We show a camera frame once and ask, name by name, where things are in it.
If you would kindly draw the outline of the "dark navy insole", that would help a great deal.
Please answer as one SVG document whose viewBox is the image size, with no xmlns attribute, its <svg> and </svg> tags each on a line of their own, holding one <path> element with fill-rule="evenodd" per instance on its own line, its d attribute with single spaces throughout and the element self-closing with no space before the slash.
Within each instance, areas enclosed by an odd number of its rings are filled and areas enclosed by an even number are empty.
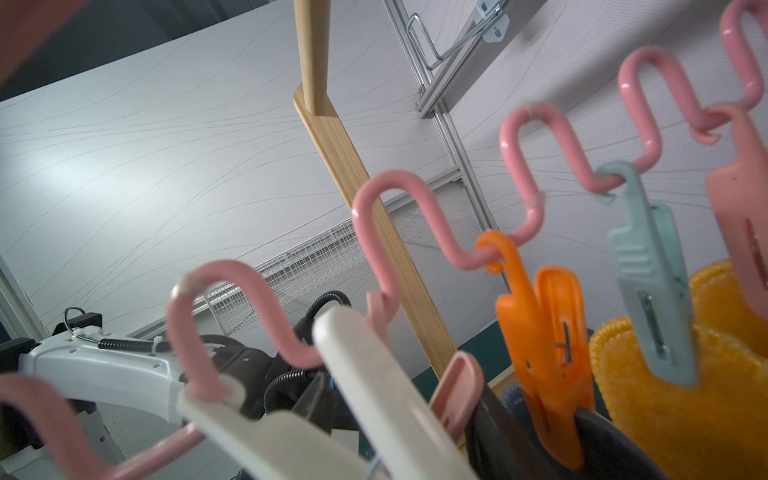
<svg viewBox="0 0 768 480">
<path fill-rule="evenodd" d="M 560 479 L 666 479 L 650 457 L 611 421 L 584 408 L 579 408 L 574 418 L 583 448 L 584 466 L 572 471 L 541 445 L 520 385 L 508 387 L 501 402 L 519 423 L 536 452 L 548 461 Z"/>
<path fill-rule="evenodd" d="M 469 463 L 479 479 L 560 479 L 499 398 L 485 386 L 465 427 Z"/>
</svg>

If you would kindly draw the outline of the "wooden clothes rack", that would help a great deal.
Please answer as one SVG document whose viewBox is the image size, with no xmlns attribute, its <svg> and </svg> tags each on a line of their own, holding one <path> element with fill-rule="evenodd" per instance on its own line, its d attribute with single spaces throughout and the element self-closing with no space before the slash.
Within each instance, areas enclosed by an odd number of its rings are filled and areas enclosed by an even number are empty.
<svg viewBox="0 0 768 480">
<path fill-rule="evenodd" d="M 297 1 L 294 12 L 302 76 L 294 106 L 350 208 L 357 239 L 380 286 L 384 318 L 405 312 L 433 371 L 443 380 L 457 349 L 380 196 L 391 189 L 408 193 L 442 254 L 459 270 L 483 268 L 500 253 L 494 247 L 463 249 L 432 190 L 418 175 L 404 170 L 369 175 L 328 95 L 331 4 Z"/>
</svg>

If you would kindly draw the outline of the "yellow insole back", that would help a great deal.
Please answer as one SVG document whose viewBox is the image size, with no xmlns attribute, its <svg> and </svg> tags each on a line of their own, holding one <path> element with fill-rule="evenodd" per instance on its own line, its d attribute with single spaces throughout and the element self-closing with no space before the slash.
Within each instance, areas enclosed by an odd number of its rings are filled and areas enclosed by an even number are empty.
<svg viewBox="0 0 768 480">
<path fill-rule="evenodd" d="M 648 369 L 628 318 L 593 334 L 591 367 L 613 424 L 670 479 L 766 478 L 766 358 L 706 325 L 693 338 L 699 381 L 682 386 Z"/>
</svg>

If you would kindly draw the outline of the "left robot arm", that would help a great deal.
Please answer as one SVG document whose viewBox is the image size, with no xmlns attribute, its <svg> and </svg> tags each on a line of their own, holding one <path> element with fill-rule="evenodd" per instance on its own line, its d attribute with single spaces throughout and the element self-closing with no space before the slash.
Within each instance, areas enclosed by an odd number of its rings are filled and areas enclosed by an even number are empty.
<svg viewBox="0 0 768 480">
<path fill-rule="evenodd" d="M 119 338 L 105 333 L 99 313 L 76 310 L 45 339 L 1 336 L 2 373 L 20 373 L 53 386 L 71 405 L 87 440 L 118 469 L 120 479 L 140 479 L 163 469 L 203 442 L 177 411 L 187 381 L 168 341 Z M 217 334 L 203 334 L 217 371 L 238 380 L 248 419 L 292 410 L 327 433 L 356 432 L 357 421 L 323 369 L 291 367 L 279 355 L 250 348 Z M 142 454 L 126 460 L 101 422 L 99 404 L 152 414 L 176 431 Z"/>
</svg>

